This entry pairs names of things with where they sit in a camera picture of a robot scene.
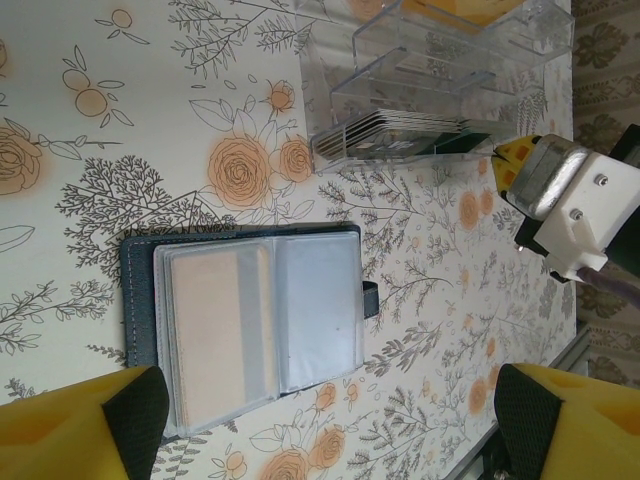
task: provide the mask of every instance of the dark blue wallet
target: dark blue wallet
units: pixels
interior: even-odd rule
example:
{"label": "dark blue wallet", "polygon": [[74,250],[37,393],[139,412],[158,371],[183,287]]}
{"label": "dark blue wallet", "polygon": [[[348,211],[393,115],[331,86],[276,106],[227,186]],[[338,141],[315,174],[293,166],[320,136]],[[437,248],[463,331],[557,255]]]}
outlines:
{"label": "dark blue wallet", "polygon": [[[211,242],[215,240],[246,239],[277,235],[303,235],[356,231],[357,225],[330,227],[288,227],[222,233],[185,233],[130,237],[120,247],[122,265],[122,295],[124,306],[126,364],[157,365],[156,311],[154,295],[153,253],[159,245]],[[364,316],[379,313],[378,285],[363,282]]]}

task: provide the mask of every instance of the table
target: table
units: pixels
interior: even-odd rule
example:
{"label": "table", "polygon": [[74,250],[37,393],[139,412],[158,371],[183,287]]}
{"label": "table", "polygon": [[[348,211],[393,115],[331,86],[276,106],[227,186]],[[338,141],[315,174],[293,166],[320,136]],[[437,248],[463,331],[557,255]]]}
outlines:
{"label": "table", "polygon": [[[383,308],[365,367],[162,447],[154,478],[446,476],[495,421],[499,366],[575,334],[490,163],[311,175],[292,5],[115,5],[3,3],[2,401],[122,368],[124,235],[352,220]],[[544,75],[520,131],[571,137],[569,58]]]}

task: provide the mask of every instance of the damask wallpaper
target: damask wallpaper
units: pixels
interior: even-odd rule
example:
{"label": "damask wallpaper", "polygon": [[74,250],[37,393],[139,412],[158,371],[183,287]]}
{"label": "damask wallpaper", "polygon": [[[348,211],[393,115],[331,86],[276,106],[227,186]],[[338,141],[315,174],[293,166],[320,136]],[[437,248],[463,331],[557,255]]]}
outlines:
{"label": "damask wallpaper", "polygon": [[[608,154],[629,124],[640,123],[640,2],[573,0],[572,13],[574,137]],[[615,265],[605,271],[638,284]],[[590,325],[590,375],[640,387],[638,311],[613,295],[578,285],[578,317]]]}

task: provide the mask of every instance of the screw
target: screw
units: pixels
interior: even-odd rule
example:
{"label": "screw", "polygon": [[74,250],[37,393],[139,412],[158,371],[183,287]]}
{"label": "screw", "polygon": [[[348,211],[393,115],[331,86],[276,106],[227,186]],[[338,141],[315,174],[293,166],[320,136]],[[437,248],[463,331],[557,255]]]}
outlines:
{"label": "screw", "polygon": [[577,208],[574,208],[573,210],[571,210],[571,212],[569,213],[569,216],[571,217],[572,220],[580,220],[582,218],[584,214],[582,213],[582,210],[579,210]]}
{"label": "screw", "polygon": [[607,183],[609,183],[609,177],[607,177],[606,175],[596,175],[596,179],[594,180],[596,182],[596,185],[598,185],[599,187],[604,187]]}

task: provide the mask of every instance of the clear acrylic organizer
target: clear acrylic organizer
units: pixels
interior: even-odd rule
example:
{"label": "clear acrylic organizer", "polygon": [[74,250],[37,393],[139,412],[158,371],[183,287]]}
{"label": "clear acrylic organizer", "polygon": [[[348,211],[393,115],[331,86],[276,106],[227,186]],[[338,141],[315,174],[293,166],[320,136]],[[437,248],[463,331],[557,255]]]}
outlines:
{"label": "clear acrylic organizer", "polygon": [[[530,92],[518,90],[515,75],[530,74],[571,50],[573,18],[551,0],[527,0],[486,26],[428,3],[416,11],[415,4],[399,0],[361,26],[344,12],[324,11],[331,21],[316,28],[301,55],[305,106],[315,100],[306,118],[316,172],[484,156],[516,134],[518,102]],[[298,12],[307,13],[297,21],[299,29],[308,9],[318,5],[310,0],[301,6]],[[346,128],[379,108],[501,124],[495,123],[495,132],[473,153],[357,158],[348,148]],[[336,133],[343,138],[340,148],[329,158],[319,155],[315,147]]]}

